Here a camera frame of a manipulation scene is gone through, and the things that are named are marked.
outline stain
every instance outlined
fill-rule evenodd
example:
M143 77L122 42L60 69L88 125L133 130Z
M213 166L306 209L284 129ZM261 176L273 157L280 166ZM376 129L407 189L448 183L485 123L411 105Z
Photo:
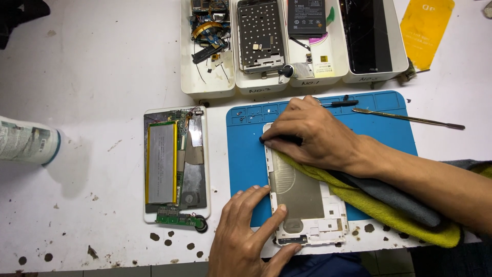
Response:
M92 249L92 247L89 245L89 248L87 249L87 254L89 254L93 260L99 259L99 257L96 255L96 251Z
M21 266L25 265L26 262L28 262L28 260L24 256L22 256L22 257L19 258L19 264Z
M364 231L366 233L372 233L374 231L374 226L372 224L368 224L368 225L364 226Z
M158 241L160 239L160 237L156 233L151 233L151 239L154 240L154 241Z
M115 148L123 139L119 140L118 142L115 143L115 145L113 145L111 148L108 149L108 152L113 150L113 148Z
M51 253L44 255L45 262L51 262L51 260L53 260L53 255Z
M398 233L398 235L399 235L399 236L400 236L400 238L402 238L402 239L407 239L407 238L409 238L409 237L410 237L407 233Z

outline phone battery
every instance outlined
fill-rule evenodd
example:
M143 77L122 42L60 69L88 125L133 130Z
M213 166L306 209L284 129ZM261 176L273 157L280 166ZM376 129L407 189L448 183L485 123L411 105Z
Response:
M289 36L326 34L325 0L288 0L287 31Z

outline white workbench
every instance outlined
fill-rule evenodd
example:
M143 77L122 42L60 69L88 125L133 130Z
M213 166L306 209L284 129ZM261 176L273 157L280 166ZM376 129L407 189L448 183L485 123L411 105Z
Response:
M0 163L0 271L89 270L207 261L222 206L230 197L225 115L233 106L369 91L366 84L211 101L208 113L212 215L209 231L143 221L143 114L195 102L180 89L178 0L47 0L52 14L17 27L0 51L0 114L58 128L63 143L46 168ZM488 1L458 0L430 72L400 87L408 114L466 125L465 131L412 123L419 156L490 160L492 20ZM408 0L395 1L401 19ZM371 223L375 230L365 232ZM352 221L346 244L301 253L422 245ZM174 236L168 232L174 230ZM160 236L150 239L150 233ZM165 246L165 240L171 246ZM194 249L187 245L193 243ZM99 256L87 254L90 245ZM264 256L278 248L268 242ZM197 252L204 254L197 257ZM53 260L45 262L45 254ZM20 257L27 263L21 266Z

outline black screwdriver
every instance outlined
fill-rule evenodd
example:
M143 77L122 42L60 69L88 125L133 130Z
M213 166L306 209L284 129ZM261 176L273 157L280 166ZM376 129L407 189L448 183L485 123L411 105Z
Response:
M359 103L359 100L348 100L348 101L336 101L336 102L331 102L331 103L326 103L320 105L331 105L332 107L346 107L346 106L355 106Z

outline right hand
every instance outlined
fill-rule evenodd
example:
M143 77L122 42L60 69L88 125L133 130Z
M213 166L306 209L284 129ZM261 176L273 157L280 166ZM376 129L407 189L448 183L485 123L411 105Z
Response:
M295 135L303 139L301 146L279 138ZM294 161L322 169L344 171L354 176L364 174L360 167L361 148L370 141L355 134L336 119L312 96L293 98L262 136L265 145L283 152Z

